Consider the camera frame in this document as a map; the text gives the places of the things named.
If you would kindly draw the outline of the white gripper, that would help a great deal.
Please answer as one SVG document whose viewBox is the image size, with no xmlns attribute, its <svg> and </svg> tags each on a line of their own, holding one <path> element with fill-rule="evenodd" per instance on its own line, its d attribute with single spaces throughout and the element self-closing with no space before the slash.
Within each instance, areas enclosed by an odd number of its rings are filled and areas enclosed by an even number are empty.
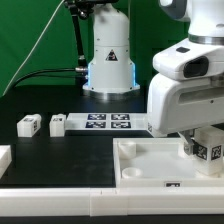
<svg viewBox="0 0 224 224">
<path fill-rule="evenodd" d="M 184 152 L 193 154 L 190 131 L 224 123 L 224 45 L 187 39 L 157 53 L 147 103 L 148 128 L 155 137 L 179 132 Z"/>
</svg>

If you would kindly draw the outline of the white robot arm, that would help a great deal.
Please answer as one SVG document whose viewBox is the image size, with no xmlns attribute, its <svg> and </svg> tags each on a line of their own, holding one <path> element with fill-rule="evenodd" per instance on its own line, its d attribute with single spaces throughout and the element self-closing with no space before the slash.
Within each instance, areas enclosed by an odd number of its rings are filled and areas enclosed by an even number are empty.
<svg viewBox="0 0 224 224">
<path fill-rule="evenodd" d="M 189 23 L 188 36 L 155 53 L 148 42 L 136 62 L 157 74 L 148 89 L 147 122 L 157 137 L 224 123 L 224 0 L 158 0 L 170 18 Z M 103 1 L 93 5 L 94 54 L 83 91 L 114 99 L 140 88 L 130 58 L 129 18 Z"/>
</svg>

